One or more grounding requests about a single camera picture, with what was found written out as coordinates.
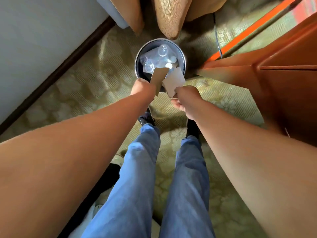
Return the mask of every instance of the blue jeans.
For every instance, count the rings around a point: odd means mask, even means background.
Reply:
[[[82,238],[149,238],[153,213],[155,163],[160,147],[157,127],[145,124],[128,148],[107,202]],[[194,136],[182,140],[160,238],[214,238],[208,215],[209,176],[201,144]]]

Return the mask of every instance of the black shoe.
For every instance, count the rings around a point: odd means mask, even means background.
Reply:
[[[151,111],[149,108],[147,108],[145,113],[138,118],[138,121],[140,122],[142,126],[145,125],[146,123],[150,123],[153,126],[156,126],[154,123],[155,119],[152,118]]]
[[[201,132],[196,122],[194,120],[187,119],[187,132],[185,138],[192,135],[199,139],[199,134],[201,134]]]

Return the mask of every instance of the person's left hand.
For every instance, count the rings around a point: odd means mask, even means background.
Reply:
[[[144,95],[144,98],[146,100],[149,100],[150,102],[152,102],[155,97],[155,92],[156,92],[155,85],[149,83],[147,80],[143,78],[138,78],[132,87],[130,95],[140,93]]]

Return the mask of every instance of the hand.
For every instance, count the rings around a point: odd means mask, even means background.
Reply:
[[[132,87],[130,95],[141,93],[144,95],[144,98],[150,103],[154,100],[155,92],[155,85],[150,84],[147,80],[143,78],[138,78]]]
[[[199,105],[199,101],[203,100],[198,89],[194,86],[187,85],[177,87],[175,89],[178,99],[171,99],[172,105],[186,113],[187,118],[194,120],[193,108]]]

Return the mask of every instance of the wall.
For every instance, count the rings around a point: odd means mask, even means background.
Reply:
[[[96,0],[0,0],[0,123],[107,17]]]

